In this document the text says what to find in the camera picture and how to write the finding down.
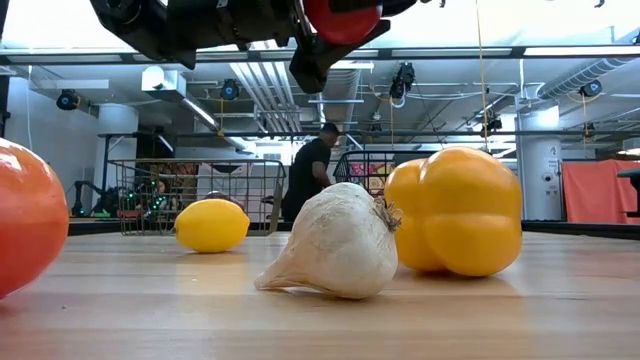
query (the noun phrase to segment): orange curtain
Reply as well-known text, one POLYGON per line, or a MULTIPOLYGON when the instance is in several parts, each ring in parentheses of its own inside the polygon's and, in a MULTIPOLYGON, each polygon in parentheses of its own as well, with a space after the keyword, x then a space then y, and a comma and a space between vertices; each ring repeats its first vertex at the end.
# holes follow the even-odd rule
POLYGON ((630 161, 606 160, 562 164, 567 220, 572 223, 640 224, 625 211, 638 208, 636 190, 621 170, 640 167, 630 161))

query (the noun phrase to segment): ceiling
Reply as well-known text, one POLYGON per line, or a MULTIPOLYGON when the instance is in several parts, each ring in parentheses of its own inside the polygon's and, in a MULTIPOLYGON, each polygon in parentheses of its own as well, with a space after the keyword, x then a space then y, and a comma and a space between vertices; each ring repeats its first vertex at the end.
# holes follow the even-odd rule
MULTIPOLYGON (((62 17, 53 16, 62 10, 53 3, 39 0, 12 1, 5 29, 3 45, 8 48, 72 48, 100 47, 115 48, 124 46, 117 38, 102 29, 92 15, 88 0, 69 0, 77 2, 75 20, 64 22, 62 17), (31 2, 38 1, 39 11, 30 11, 31 2), (17 20, 19 14, 26 17, 17 20), (34 34, 35 23, 39 28, 51 29, 46 34, 34 34)), ((477 23, 473 0, 449 1, 445 9, 437 8, 437 1, 427 6, 416 6, 393 19, 392 31, 377 39, 374 47, 403 46, 476 46, 477 23)), ((515 44, 610 44, 616 40, 637 32, 637 20, 630 7, 640 8, 637 2, 607 0, 607 6, 596 11, 590 1, 585 0, 481 0, 481 23, 485 45, 506 46, 515 44), (523 13, 527 17, 513 14, 523 13)), ((392 77, 398 71, 398 61, 375 61, 371 70, 335 70, 330 74, 323 93, 324 99, 361 99, 362 103, 326 106, 324 115, 327 120, 345 122, 350 129, 368 130, 372 124, 380 124, 383 130, 465 130, 476 123, 469 118, 482 109, 482 86, 478 85, 481 74, 487 83, 489 94, 486 102, 503 96, 515 94, 521 85, 539 87, 567 74, 572 69, 593 61, 586 59, 527 59, 513 60, 420 60, 413 61, 416 72, 414 84, 404 106, 391 107, 380 97, 388 97, 392 77), (355 92, 348 91, 346 80, 355 81, 355 92)), ((32 76, 49 80, 109 80, 108 89, 81 89, 79 93, 95 104, 114 102, 136 106, 140 111, 141 124, 164 126, 168 131, 183 132, 192 129, 193 115, 177 104, 154 101, 140 90, 142 72, 145 65, 103 65, 103 66, 42 66, 34 68, 32 76)), ((188 91, 197 98, 212 114, 222 112, 217 98, 220 84, 225 79, 237 79, 231 65, 224 63, 199 64, 195 71, 186 71, 179 65, 163 65, 165 69, 175 69, 183 73, 188 81, 188 91)), ((603 84, 602 96, 583 105, 578 95, 564 96, 557 101, 560 105, 560 126, 565 129, 580 130, 585 121, 596 122, 599 130, 636 129, 640 122, 634 110, 640 110, 637 98, 640 97, 640 62, 633 61, 615 70, 600 81, 603 84)), ((291 93, 295 104, 303 108, 317 108, 309 103, 317 97, 309 96, 296 86, 293 77, 288 74, 291 93)), ((254 99, 245 88, 240 97, 224 103, 224 113, 253 113, 254 99)), ((514 113, 515 108, 506 107, 503 114, 514 113)), ((318 123, 308 121, 303 128, 317 128, 318 123)), ((252 117, 225 118, 227 131, 256 131, 257 125, 252 117)), ((442 137, 394 137, 377 138, 376 143, 425 143, 481 141, 479 137, 447 138, 442 137)), ((566 138, 567 146, 578 142, 580 137, 566 138)), ((596 138, 595 144, 588 146, 615 147, 616 142, 607 138, 596 138)))

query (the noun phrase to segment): wooden table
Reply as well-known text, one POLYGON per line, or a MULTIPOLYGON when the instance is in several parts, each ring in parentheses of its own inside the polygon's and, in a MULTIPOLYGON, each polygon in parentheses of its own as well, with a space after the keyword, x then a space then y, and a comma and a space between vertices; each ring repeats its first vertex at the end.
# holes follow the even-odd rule
POLYGON ((400 269, 379 296, 341 301, 253 289, 286 237, 219 255, 70 238, 0 302, 0 359, 640 359, 640 242, 526 234, 498 276, 400 269))

